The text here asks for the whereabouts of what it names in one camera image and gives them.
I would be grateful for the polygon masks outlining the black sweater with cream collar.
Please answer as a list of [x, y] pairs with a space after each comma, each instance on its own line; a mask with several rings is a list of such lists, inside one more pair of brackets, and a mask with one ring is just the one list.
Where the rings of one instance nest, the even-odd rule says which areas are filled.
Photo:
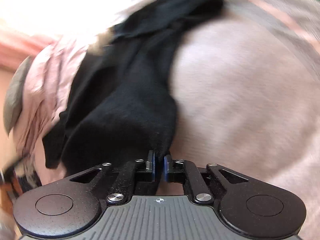
[[102, 55], [83, 59], [66, 110], [42, 140], [46, 167], [74, 174], [150, 151], [162, 161], [176, 128], [168, 84], [176, 50], [185, 32], [222, 7], [223, 0], [156, 0], [115, 25]]

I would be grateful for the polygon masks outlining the pink and grey duvet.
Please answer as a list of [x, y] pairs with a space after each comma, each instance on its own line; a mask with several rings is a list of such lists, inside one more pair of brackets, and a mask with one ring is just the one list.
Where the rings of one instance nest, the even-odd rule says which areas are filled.
[[[42, 138], [67, 107], [87, 54], [155, 0], [1, 0], [1, 64], [33, 62], [9, 137], [43, 184]], [[223, 0], [182, 37], [169, 74], [177, 118], [172, 155], [216, 161], [302, 198], [304, 239], [319, 239], [319, 0]]]

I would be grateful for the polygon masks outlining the grey checked pillow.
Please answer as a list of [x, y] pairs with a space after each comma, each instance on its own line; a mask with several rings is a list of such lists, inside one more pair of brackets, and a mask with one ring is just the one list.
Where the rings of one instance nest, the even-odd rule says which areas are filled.
[[3, 106], [3, 124], [7, 135], [15, 126], [22, 111], [23, 89], [25, 79], [33, 62], [28, 56], [17, 68], [7, 89]]

